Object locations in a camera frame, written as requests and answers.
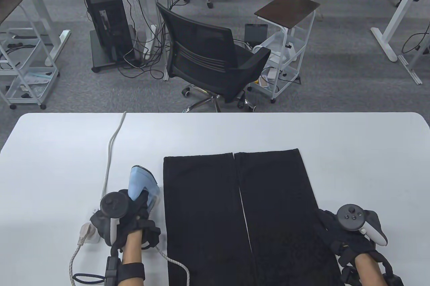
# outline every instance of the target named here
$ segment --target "pant leg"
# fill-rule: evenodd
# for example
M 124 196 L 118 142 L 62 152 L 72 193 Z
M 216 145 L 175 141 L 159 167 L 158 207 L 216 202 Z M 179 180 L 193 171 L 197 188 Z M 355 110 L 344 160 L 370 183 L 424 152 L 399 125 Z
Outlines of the pant leg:
M 235 162 L 258 285 L 343 285 L 313 230 L 318 205 L 298 149 L 238 153 Z
M 232 154 L 164 158 L 167 254 L 190 271 L 192 286 L 254 286 Z M 169 263 L 169 286 L 186 274 Z

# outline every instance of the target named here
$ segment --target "black glove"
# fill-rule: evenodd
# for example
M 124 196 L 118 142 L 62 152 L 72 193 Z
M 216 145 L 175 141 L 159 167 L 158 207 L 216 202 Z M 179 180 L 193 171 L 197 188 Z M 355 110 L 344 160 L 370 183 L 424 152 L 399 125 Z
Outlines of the black glove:
M 375 244 L 361 232 L 342 228 L 332 212 L 318 209 L 316 214 L 320 224 L 316 224 L 314 228 L 331 251 L 341 257 L 339 259 L 341 266 L 345 267 L 347 263 L 354 265 L 354 259 L 359 254 L 377 252 Z
M 115 250 L 125 246 L 127 236 L 133 231 L 142 230 L 142 244 L 149 242 L 149 247 L 155 247 L 159 242 L 160 228 L 155 226 L 154 221 L 148 220 L 147 211 L 148 191 L 143 190 L 138 198 L 133 201 L 128 196 L 127 190 L 120 190 L 120 193 L 126 195 L 128 200 L 128 210 L 124 217 L 120 218 L 117 226 L 117 239 L 113 245 L 110 240 L 111 219 L 101 210 L 97 211 L 91 217 L 91 223 L 97 228 L 98 234 L 104 239 L 108 246 Z

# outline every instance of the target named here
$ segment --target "computer tower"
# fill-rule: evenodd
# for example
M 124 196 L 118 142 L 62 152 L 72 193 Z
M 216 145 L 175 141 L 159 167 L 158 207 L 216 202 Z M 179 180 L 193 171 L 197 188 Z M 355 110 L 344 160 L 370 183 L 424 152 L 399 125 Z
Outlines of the computer tower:
M 139 59 L 133 50 L 135 34 L 130 34 L 123 0 L 90 0 L 88 6 L 100 45 L 112 61 L 123 61 L 124 55 L 127 61 Z

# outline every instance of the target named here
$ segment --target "cart wheel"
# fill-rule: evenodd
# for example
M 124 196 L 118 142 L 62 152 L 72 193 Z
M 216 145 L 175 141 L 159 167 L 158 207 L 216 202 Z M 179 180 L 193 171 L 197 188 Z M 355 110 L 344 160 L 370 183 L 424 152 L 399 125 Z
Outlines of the cart wheel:
M 185 89 L 182 91 L 182 94 L 183 94 L 183 96 L 184 96 L 184 97 L 188 97 L 188 96 L 189 96 L 189 88 L 185 88 Z

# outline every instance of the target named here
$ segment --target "black mesh chair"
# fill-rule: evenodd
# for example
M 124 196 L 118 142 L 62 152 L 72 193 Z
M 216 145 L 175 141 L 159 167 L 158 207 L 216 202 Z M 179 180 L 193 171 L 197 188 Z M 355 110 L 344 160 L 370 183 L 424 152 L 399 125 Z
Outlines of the black mesh chair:
M 190 83 L 182 91 L 185 97 L 189 96 L 190 88 L 207 96 L 189 105 L 184 112 L 209 102 L 220 112 L 219 97 L 226 103 L 238 100 L 239 108 L 247 106 L 249 111 L 254 111 L 255 106 L 245 98 L 243 88 L 259 78 L 270 50 L 261 48 L 253 54 L 234 44 L 230 29 L 195 22 L 169 11 L 160 3 L 157 6 L 169 30 L 169 76 Z

